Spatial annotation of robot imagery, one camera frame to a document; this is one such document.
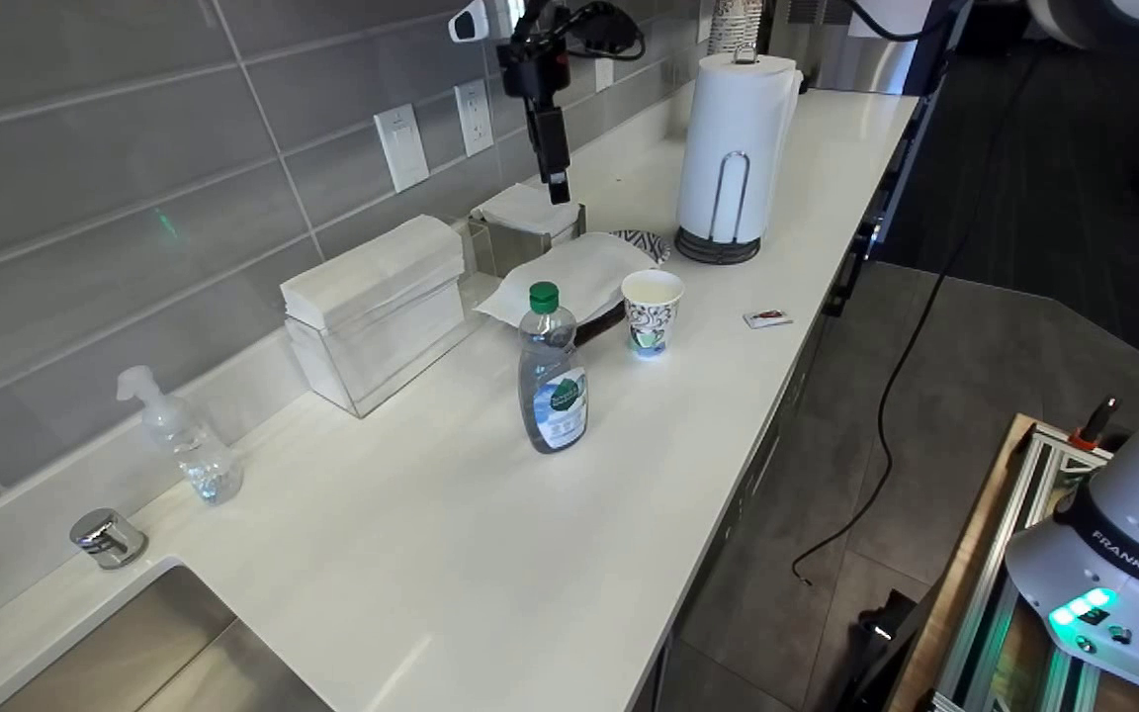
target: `sink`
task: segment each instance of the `sink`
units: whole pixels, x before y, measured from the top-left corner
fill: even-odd
[[[3,712],[325,712],[207,582],[165,570],[31,677]]]

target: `wall tile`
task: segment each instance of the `wall tile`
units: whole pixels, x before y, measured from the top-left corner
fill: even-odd
[[[496,141],[516,133],[516,132],[525,132],[525,112],[518,99],[509,99],[502,91],[502,77],[485,77],[485,99],[489,99],[489,132],[496,132]]]
[[[207,0],[0,0],[0,112],[215,65],[230,48]]]
[[[571,86],[558,91],[558,107],[591,104],[599,96],[599,66],[586,61],[571,65]]]
[[[651,5],[655,0],[615,0],[615,7],[630,13],[645,30],[651,30]]]
[[[373,124],[454,85],[481,81],[485,42],[458,48],[444,23],[413,23],[354,42],[255,65],[256,96],[285,150]]]
[[[617,85],[608,91],[608,104],[578,104],[564,112],[564,133],[571,148],[586,148],[593,140],[600,140],[607,132],[615,132],[617,124],[633,120],[638,112],[651,107],[655,99],[666,99],[671,86],[666,81],[662,66],[647,66],[641,77],[630,77],[625,85]]]
[[[363,215],[354,215],[354,219],[319,231],[319,245],[330,259],[338,259],[354,245],[373,243],[377,232],[397,231],[398,222],[406,222],[415,215],[430,215],[441,222],[458,222],[471,206],[500,193],[500,185],[502,185],[500,150],[481,150],[481,154],[454,161],[444,174],[430,174],[426,183],[415,183],[404,193],[377,201]]]
[[[464,7],[464,0],[220,0],[227,21],[244,54],[261,54],[273,48],[373,30],[380,23],[404,23],[415,16],[444,16]]]
[[[617,65],[617,81],[638,77],[655,65],[692,65],[702,48],[702,0],[662,0],[647,7],[647,54],[638,65]]]
[[[73,360],[0,388],[0,481],[17,485],[125,418],[132,402],[114,402],[114,377],[125,364],[152,364],[165,388],[178,388],[285,323],[282,282],[310,267],[317,267],[311,243],[297,243]]]
[[[454,161],[464,154],[464,132],[454,112],[454,91],[426,99],[415,107],[421,141],[426,154],[426,170],[441,170],[444,161]]]
[[[305,232],[282,168],[0,267],[0,381]]]
[[[251,77],[285,150],[373,124],[384,107],[373,41],[255,65]]]
[[[0,124],[0,248],[267,154],[236,71]]]
[[[500,150],[500,183],[502,185],[525,183],[530,174],[539,174],[539,158],[533,158],[533,148],[530,148],[525,132],[496,141],[496,150]]]
[[[299,150],[290,158],[290,170],[317,226],[397,191],[384,168],[377,128],[360,128],[354,133]]]

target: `paper towel roll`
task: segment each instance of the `paper towel roll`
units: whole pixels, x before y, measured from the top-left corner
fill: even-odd
[[[683,148],[680,231],[709,245],[750,245],[777,206],[777,168],[804,71],[779,54],[702,61]]]

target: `dark floor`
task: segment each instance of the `dark floor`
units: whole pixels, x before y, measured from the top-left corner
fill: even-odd
[[[662,712],[822,707],[852,623],[939,582],[1018,413],[1071,427],[1114,392],[1114,425],[1139,425],[1134,350],[1047,298],[948,282],[889,402],[897,476],[845,541],[806,561],[806,590],[786,564],[870,492],[876,401],[931,282],[870,267],[845,317],[816,331],[767,479],[678,628]]]
[[[1031,53],[1042,65],[978,191]],[[1139,54],[1055,42],[957,54],[881,259],[939,268],[972,226],[952,273],[1055,298],[1139,350],[1134,161]]]
[[[985,185],[988,133],[1018,77],[1036,77]],[[786,392],[767,479],[671,637],[662,712],[825,707],[845,628],[889,590],[922,597],[1018,413],[1071,427],[1118,396],[1139,425],[1139,61],[1018,48],[957,61],[885,259],[825,321]],[[972,226],[897,381],[897,471],[870,520],[806,561],[870,492],[876,401],[932,273]]]

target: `bottle label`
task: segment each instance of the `bottle label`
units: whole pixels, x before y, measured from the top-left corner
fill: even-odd
[[[533,425],[546,447],[571,447],[586,430],[586,372],[560,372],[533,392]]]

